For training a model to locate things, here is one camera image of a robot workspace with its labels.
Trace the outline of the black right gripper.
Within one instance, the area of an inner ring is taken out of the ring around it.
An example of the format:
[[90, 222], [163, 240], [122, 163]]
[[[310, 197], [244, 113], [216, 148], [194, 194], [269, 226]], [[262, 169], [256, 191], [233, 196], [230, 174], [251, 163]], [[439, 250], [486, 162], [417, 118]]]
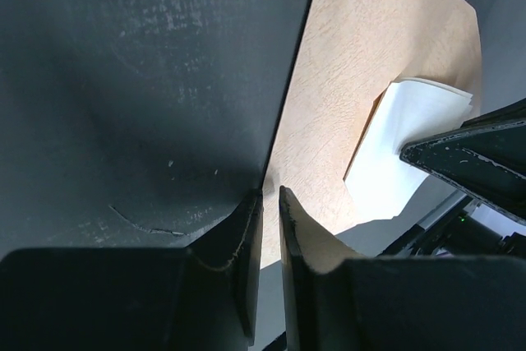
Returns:
[[[525, 224], [525, 100], [470, 119], [452, 132], [405, 144], [399, 158]], [[525, 236], [476, 221], [472, 198], [448, 198], [382, 256], [525, 255]]]

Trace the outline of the cream paper letter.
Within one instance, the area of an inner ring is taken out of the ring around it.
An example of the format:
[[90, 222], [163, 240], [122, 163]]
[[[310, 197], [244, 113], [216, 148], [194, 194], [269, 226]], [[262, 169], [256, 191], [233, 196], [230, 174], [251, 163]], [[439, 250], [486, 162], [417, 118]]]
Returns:
[[379, 97], [344, 177], [367, 221], [400, 215], [427, 173], [399, 156], [411, 141], [451, 132], [472, 112], [473, 95], [422, 78], [391, 83]]

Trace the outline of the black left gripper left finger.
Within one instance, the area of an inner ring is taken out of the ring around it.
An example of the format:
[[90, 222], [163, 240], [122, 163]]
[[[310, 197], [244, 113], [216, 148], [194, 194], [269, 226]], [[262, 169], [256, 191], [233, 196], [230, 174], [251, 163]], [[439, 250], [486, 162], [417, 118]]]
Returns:
[[4, 350], [246, 350], [263, 197], [185, 247], [27, 248], [1, 262]]

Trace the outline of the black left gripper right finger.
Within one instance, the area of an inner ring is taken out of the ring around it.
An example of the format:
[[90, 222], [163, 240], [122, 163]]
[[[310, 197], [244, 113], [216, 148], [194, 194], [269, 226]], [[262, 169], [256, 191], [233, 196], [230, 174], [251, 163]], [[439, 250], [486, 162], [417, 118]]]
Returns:
[[357, 254], [279, 190], [290, 350], [522, 350], [525, 262]]

